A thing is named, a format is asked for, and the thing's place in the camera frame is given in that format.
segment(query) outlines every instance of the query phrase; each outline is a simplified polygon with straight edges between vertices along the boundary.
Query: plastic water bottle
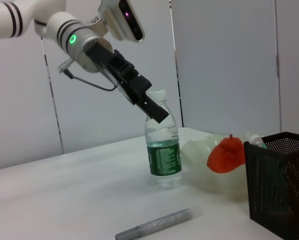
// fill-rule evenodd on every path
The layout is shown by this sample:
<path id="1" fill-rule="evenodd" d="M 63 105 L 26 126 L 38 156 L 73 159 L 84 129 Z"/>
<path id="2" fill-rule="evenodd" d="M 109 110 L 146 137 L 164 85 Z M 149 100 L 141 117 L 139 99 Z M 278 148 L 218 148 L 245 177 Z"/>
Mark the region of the plastic water bottle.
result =
<path id="1" fill-rule="evenodd" d="M 161 123 L 149 117 L 146 119 L 145 137 L 151 180 L 156 189 L 175 189 L 182 184 L 179 130 L 166 105 L 166 91 L 151 91 L 147 95 L 169 113 Z"/>

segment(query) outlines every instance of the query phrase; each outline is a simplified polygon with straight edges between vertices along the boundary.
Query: white wall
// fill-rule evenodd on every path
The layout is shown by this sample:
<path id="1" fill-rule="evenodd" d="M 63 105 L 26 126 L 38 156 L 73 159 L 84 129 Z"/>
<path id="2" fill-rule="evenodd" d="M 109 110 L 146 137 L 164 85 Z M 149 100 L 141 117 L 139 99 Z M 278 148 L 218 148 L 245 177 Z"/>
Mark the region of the white wall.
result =
<path id="1" fill-rule="evenodd" d="M 98 15 L 101 0 L 68 0 L 67 11 L 81 20 Z M 174 59 L 169 0 L 132 0 L 145 30 L 142 43 L 118 42 L 108 33 L 114 48 L 148 78 L 153 90 L 166 89 L 168 105 L 181 127 L 181 111 Z M 56 68 L 67 59 L 51 40 L 44 40 L 55 95 L 64 151 L 82 149 L 129 139 L 144 134 L 146 115 L 118 91 L 104 92 L 60 75 Z M 72 73 L 95 84 L 111 87 L 101 74 L 89 74 L 78 65 Z"/>
<path id="2" fill-rule="evenodd" d="M 0 40 L 0 169 L 62 154 L 41 38 Z"/>
<path id="3" fill-rule="evenodd" d="M 274 1 L 171 4 L 185 127 L 279 132 Z"/>
<path id="4" fill-rule="evenodd" d="M 277 1 L 282 130 L 299 134 L 299 0 Z"/>

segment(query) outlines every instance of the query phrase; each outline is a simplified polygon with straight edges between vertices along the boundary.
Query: marker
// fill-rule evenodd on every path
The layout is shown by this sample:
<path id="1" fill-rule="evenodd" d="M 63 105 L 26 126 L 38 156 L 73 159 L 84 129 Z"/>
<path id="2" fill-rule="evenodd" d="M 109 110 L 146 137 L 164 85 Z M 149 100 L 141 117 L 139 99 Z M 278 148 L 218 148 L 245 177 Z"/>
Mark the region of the marker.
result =
<path id="1" fill-rule="evenodd" d="M 201 215 L 202 215 L 202 213 L 199 208 L 197 208 L 197 207 L 187 208 L 185 210 L 178 211 L 178 212 L 172 213 L 167 216 L 163 216 L 156 220 L 149 221 L 147 223 L 141 224 L 141 225 L 131 228 L 129 230 L 120 232 L 115 235 L 115 239 L 116 240 L 138 239 L 138 238 L 156 233 L 163 229 L 167 229 L 176 224 L 180 224 L 185 221 L 191 220 L 194 217 L 199 217 Z"/>

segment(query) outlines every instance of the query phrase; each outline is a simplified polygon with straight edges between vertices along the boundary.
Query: red pepper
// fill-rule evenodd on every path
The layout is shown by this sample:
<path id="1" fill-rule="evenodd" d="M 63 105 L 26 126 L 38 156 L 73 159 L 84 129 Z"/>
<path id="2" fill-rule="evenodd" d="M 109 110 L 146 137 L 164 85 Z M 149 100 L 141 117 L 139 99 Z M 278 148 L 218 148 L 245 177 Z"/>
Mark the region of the red pepper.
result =
<path id="1" fill-rule="evenodd" d="M 232 134 L 213 149 L 207 160 L 207 166 L 218 174 L 229 173 L 243 164 L 245 164 L 244 145 Z"/>

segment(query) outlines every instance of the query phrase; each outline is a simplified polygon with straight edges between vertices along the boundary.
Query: white plastic bag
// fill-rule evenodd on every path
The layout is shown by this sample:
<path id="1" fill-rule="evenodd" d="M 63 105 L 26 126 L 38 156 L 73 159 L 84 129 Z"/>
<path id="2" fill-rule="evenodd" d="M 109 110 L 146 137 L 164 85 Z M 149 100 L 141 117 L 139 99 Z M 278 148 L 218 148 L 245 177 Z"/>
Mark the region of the white plastic bag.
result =
<path id="1" fill-rule="evenodd" d="M 244 143 L 248 141 L 253 133 L 234 135 Z M 247 178 L 245 164 L 235 170 L 219 174 L 209 169 L 207 161 L 212 150 L 220 144 L 224 138 L 229 136 L 213 134 L 206 139 L 199 141 L 189 141 L 181 149 L 181 162 L 191 169 L 185 177 L 193 177 L 195 184 L 203 191 L 230 196 L 247 196 Z"/>

